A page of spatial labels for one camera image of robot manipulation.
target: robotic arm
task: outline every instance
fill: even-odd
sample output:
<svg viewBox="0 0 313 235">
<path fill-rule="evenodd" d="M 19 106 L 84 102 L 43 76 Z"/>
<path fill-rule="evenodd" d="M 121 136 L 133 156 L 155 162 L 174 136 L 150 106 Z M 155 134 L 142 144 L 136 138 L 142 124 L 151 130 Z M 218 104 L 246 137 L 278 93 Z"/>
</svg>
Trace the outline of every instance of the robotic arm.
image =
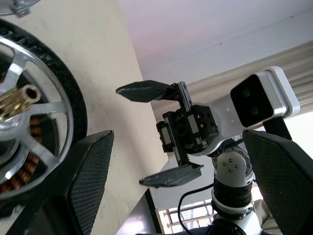
<svg viewBox="0 0 313 235">
<path fill-rule="evenodd" d="M 184 82 L 171 86 L 155 81 L 136 82 L 116 90 L 136 102 L 175 100 L 180 109 L 163 114 L 156 127 L 164 152 L 174 152 L 178 167 L 139 182 L 150 187 L 174 187 L 201 176 L 203 165 L 188 155 L 212 158 L 215 168 L 212 206 L 219 217 L 208 234 L 259 235 L 251 189 L 254 172 L 247 151 L 232 137 L 262 125 L 268 133 L 291 140 L 283 118 L 296 115 L 300 104 L 280 67 L 255 73 L 229 94 L 206 104 L 193 103 Z"/>
</svg>

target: wheel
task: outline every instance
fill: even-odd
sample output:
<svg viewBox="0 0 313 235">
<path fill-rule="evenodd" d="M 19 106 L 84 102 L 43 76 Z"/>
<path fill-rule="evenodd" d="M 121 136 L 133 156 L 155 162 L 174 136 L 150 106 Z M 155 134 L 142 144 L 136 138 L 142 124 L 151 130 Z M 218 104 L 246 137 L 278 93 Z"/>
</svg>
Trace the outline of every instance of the wheel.
<svg viewBox="0 0 313 235">
<path fill-rule="evenodd" d="M 39 100 L 8 115 L 4 100 L 22 91 Z M 0 206 L 27 198 L 86 133 L 85 102 L 66 65 L 33 35 L 0 20 Z"/>
</svg>

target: silver wheel rim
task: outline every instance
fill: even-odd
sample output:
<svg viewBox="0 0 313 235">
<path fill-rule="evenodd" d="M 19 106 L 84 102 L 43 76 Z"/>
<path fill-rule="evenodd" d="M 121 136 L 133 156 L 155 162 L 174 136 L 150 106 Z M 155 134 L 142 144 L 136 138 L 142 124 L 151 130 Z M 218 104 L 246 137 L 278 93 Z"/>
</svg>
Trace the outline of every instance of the silver wheel rim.
<svg viewBox="0 0 313 235">
<path fill-rule="evenodd" d="M 29 110 L 25 111 L 24 113 L 16 117 L 16 119 L 18 119 L 18 122 L 13 128 L 5 130 L 0 129 L 0 142 L 8 140 L 19 141 L 21 143 L 21 148 L 25 148 L 26 152 L 30 151 L 33 154 L 35 154 L 46 166 L 45 173 L 36 180 L 24 185 L 19 189 L 15 189 L 0 194 L 0 199 L 5 199 L 24 193 L 34 188 L 35 186 L 40 184 L 44 180 L 44 178 L 64 160 L 71 146 L 74 129 L 74 120 L 69 99 L 59 80 L 54 75 L 54 73 L 48 68 L 48 66 L 44 62 L 42 62 L 42 60 L 40 60 L 36 55 L 6 38 L 0 37 L 0 44 L 10 48 L 14 53 L 11 65 L 8 69 L 5 79 L 0 84 L 0 94 L 16 86 L 16 83 L 20 75 L 24 71 L 26 63 L 30 61 L 35 66 L 37 66 L 42 72 L 45 73 L 45 75 L 52 82 L 52 84 L 54 85 L 55 89 L 57 90 L 61 97 L 60 102 L 33 104 L 33 106 Z M 44 89 L 41 89 L 41 93 L 43 95 L 45 94 Z M 54 156 L 46 147 L 37 142 L 28 131 L 31 116 L 50 115 L 53 113 L 63 113 L 67 117 L 66 139 L 64 146 L 58 156 Z M 20 157 L 20 161 L 24 162 L 25 159 L 26 159 L 25 156 L 24 158 Z M 3 176 L 9 177 L 10 175 L 12 176 L 10 169 L 0 168 L 0 180 L 3 179 Z"/>
</svg>

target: wheel spoke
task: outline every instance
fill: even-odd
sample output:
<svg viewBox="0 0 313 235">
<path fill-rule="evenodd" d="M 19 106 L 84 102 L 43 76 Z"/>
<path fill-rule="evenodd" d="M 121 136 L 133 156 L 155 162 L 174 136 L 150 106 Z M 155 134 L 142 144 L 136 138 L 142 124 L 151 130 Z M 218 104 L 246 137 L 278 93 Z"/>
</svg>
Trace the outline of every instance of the wheel spoke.
<svg viewBox="0 0 313 235">
<path fill-rule="evenodd" d="M 9 70 L 6 73 L 5 79 L 0 85 L 0 92 L 6 92 L 16 86 L 27 61 L 28 58 L 24 54 L 20 52 L 15 53 Z"/>
<path fill-rule="evenodd" d="M 63 102 L 54 102 L 46 104 L 33 104 L 28 113 L 30 115 L 66 113 L 67 108 Z"/>
<path fill-rule="evenodd" d="M 20 141 L 47 166 L 56 164 L 58 159 L 46 147 L 38 143 L 30 134 L 25 134 Z"/>
</svg>

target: metal plate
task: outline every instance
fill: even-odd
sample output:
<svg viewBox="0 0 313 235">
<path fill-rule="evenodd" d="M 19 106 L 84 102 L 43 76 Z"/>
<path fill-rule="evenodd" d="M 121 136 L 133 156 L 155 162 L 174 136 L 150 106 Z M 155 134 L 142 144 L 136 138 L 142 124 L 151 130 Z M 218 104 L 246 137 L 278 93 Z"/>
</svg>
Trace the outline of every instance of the metal plate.
<svg viewBox="0 0 313 235">
<path fill-rule="evenodd" d="M 0 16 L 16 14 L 24 17 L 30 13 L 29 8 L 40 0 L 0 0 Z"/>
</svg>

